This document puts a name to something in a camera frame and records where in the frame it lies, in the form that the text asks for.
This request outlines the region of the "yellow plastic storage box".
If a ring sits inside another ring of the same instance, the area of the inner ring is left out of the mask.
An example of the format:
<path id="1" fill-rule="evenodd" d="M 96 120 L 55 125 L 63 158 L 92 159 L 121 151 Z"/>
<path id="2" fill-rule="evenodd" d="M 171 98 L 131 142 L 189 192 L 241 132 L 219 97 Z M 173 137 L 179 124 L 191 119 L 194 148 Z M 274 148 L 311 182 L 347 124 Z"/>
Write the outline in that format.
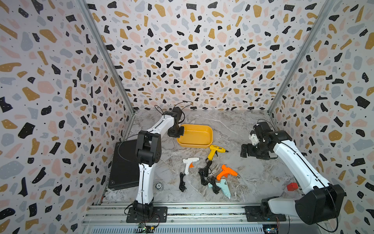
<path id="1" fill-rule="evenodd" d="M 213 143 L 213 129 L 207 125 L 183 124 L 184 134 L 177 138 L 182 147 L 208 148 Z"/>

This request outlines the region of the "orange hot glue gun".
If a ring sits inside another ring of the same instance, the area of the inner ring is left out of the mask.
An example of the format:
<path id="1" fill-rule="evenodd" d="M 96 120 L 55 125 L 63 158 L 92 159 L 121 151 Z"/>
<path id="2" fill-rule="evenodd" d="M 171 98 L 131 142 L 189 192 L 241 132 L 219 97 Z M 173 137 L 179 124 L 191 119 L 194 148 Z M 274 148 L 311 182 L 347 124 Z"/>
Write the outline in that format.
<path id="1" fill-rule="evenodd" d="M 239 174 L 235 170 L 227 167 L 226 165 L 222 165 L 221 169 L 222 171 L 216 177 L 212 176 L 207 178 L 208 182 L 213 186 L 215 186 L 216 182 L 220 182 L 221 179 L 225 179 L 225 177 L 227 178 L 229 175 L 240 178 Z"/>

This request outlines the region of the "yellow hot glue gun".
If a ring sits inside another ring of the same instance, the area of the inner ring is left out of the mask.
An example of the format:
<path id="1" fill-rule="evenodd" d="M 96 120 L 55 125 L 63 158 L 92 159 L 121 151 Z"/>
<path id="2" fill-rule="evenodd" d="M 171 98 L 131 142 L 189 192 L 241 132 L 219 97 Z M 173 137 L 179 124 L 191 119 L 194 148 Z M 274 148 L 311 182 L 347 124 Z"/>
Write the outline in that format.
<path id="1" fill-rule="evenodd" d="M 201 184 L 203 186 L 207 186 L 209 184 L 207 178 L 210 175 L 210 166 L 212 165 L 212 161 L 215 155 L 218 155 L 218 153 L 227 153 L 228 150 L 222 147 L 219 147 L 217 145 L 210 145 L 209 147 L 210 152 L 208 157 L 206 158 L 206 166 L 204 168 L 200 168 L 198 173 L 201 179 Z"/>

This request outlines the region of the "white hot glue gun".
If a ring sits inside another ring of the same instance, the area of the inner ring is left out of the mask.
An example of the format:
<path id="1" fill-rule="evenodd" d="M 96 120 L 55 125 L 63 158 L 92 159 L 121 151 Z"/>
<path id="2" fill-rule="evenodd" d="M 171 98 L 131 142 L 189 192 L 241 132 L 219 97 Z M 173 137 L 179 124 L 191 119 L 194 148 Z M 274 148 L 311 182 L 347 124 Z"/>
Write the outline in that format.
<path id="1" fill-rule="evenodd" d="M 179 190 L 181 192 L 184 192 L 187 189 L 186 186 L 185 186 L 184 177 L 190 173 L 189 170 L 190 170 L 190 168 L 193 167 L 193 163 L 198 162 L 199 160 L 200 159 L 197 158 L 197 157 L 183 159 L 183 163 L 185 164 L 185 170 L 184 170 L 183 173 L 182 172 L 180 173 Z"/>

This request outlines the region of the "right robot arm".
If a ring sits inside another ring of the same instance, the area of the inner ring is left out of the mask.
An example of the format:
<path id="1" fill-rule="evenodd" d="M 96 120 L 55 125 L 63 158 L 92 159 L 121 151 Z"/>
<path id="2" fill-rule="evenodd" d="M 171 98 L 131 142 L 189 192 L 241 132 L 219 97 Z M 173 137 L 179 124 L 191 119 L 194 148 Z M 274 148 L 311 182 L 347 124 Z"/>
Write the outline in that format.
<path id="1" fill-rule="evenodd" d="M 261 217 L 295 216 L 308 225 L 339 217 L 346 196 L 344 189 L 323 177 L 302 155 L 286 131 L 272 131 L 267 122 L 259 122 L 250 132 L 250 140 L 249 144 L 242 145 L 241 157 L 271 160 L 270 154 L 276 154 L 291 171 L 303 192 L 300 199 L 262 199 Z"/>

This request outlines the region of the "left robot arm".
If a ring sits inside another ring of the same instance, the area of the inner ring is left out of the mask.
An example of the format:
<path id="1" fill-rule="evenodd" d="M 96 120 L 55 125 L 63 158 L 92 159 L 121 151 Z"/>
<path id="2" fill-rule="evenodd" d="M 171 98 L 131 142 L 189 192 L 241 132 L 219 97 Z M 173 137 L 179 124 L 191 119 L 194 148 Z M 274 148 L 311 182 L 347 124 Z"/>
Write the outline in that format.
<path id="1" fill-rule="evenodd" d="M 184 135 L 180 126 L 183 111 L 174 107 L 165 111 L 160 120 L 150 129 L 140 131 L 137 135 L 135 156 L 139 165 L 139 186 L 133 209 L 136 213 L 149 218 L 153 215 L 153 181 L 154 171 L 162 155 L 162 136 L 179 138 Z"/>

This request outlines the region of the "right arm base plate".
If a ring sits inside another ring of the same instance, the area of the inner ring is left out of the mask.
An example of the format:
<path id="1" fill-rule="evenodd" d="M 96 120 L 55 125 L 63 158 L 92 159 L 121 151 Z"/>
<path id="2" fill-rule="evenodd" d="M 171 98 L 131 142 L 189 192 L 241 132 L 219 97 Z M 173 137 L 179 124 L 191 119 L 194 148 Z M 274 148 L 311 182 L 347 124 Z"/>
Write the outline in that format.
<path id="1" fill-rule="evenodd" d="M 247 222 L 284 222 L 287 221 L 284 214 L 274 214 L 271 210 L 263 205 L 245 206 L 245 215 Z"/>

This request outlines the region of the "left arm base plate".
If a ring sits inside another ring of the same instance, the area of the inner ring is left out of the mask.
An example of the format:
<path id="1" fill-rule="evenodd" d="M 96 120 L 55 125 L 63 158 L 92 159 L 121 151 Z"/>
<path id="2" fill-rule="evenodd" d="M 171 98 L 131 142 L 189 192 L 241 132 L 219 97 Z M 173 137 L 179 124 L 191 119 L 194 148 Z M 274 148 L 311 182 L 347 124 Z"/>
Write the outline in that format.
<path id="1" fill-rule="evenodd" d="M 158 206 L 153 208 L 153 212 L 150 214 L 144 214 L 141 212 L 137 212 L 131 207 L 127 211 L 127 223 L 140 223 L 140 222 L 150 222 L 150 223 L 166 223 L 167 215 L 168 215 L 168 207 L 167 206 Z"/>

